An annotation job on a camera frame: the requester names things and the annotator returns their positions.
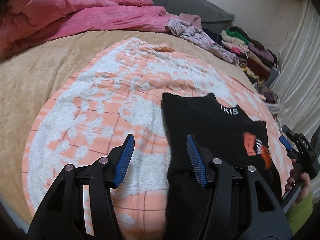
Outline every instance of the plaid pattern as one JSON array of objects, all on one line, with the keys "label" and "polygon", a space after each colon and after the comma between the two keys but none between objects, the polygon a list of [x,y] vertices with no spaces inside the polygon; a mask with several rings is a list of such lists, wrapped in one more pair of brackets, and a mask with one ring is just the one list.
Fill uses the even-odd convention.
[{"label": "plaid pattern", "polygon": [[[278,140],[278,127],[257,94],[167,44],[151,45],[132,38],[98,53],[81,72],[69,78],[37,116],[22,164],[23,188],[31,213],[35,213],[64,165],[90,165],[132,133],[136,144],[127,175],[124,183],[111,192],[115,212],[127,239],[160,239],[170,163],[161,113],[164,92],[187,97],[214,92],[222,105],[230,107],[235,100],[251,119],[265,120],[270,155],[284,187],[292,166]],[[62,126],[61,118],[68,118]],[[87,187],[84,215],[87,232],[92,234]]]}]

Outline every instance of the pink comforter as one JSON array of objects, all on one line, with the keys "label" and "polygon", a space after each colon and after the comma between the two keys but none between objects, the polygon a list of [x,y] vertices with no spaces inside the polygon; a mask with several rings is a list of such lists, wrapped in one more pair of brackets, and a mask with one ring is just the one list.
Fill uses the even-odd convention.
[{"label": "pink comforter", "polygon": [[0,57],[85,31],[166,32],[172,15],[152,0],[9,0],[0,14]]}]

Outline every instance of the clothing stack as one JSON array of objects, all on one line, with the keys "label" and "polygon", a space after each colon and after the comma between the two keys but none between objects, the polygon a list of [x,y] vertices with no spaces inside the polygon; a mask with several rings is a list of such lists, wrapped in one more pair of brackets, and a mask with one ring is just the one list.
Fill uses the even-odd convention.
[{"label": "clothing stack", "polygon": [[237,26],[222,30],[221,35],[204,31],[225,50],[236,55],[238,65],[252,84],[263,83],[269,78],[271,68],[277,66],[276,55]]}]

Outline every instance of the hand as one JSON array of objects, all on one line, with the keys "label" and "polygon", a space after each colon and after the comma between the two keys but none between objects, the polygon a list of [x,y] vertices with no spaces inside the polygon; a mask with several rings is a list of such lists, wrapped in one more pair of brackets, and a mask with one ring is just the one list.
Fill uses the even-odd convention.
[{"label": "hand", "polygon": [[[297,161],[295,159],[292,159],[291,162],[292,162],[292,165],[294,165]],[[294,186],[295,180],[294,180],[293,176],[295,175],[295,173],[296,173],[295,169],[292,169],[290,171],[290,177],[287,180],[288,184],[286,184],[284,186],[286,191],[291,190],[292,187]],[[310,181],[309,174],[306,172],[301,173],[300,178],[303,181],[303,185],[302,185],[301,192],[300,192],[299,196],[297,197],[297,200],[292,205],[293,207],[295,205],[297,205],[298,203],[300,203],[302,201],[302,199],[306,198],[309,195],[310,189],[311,189],[311,181]]]}]

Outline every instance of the green sleeve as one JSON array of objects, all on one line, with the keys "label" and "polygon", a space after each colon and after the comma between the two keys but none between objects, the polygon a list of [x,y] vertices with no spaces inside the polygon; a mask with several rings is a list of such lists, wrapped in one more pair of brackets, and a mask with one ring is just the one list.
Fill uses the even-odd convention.
[{"label": "green sleeve", "polygon": [[233,32],[232,32],[232,31],[230,31],[230,30],[226,30],[226,33],[227,33],[227,35],[230,36],[230,37],[238,38],[238,39],[244,41],[244,43],[245,43],[246,45],[249,44],[249,41],[248,41],[244,36],[242,36],[239,32],[237,32],[237,31],[233,31]]},{"label": "green sleeve", "polygon": [[312,192],[310,192],[299,204],[291,207],[286,214],[293,235],[295,235],[295,233],[304,225],[311,213]]}]

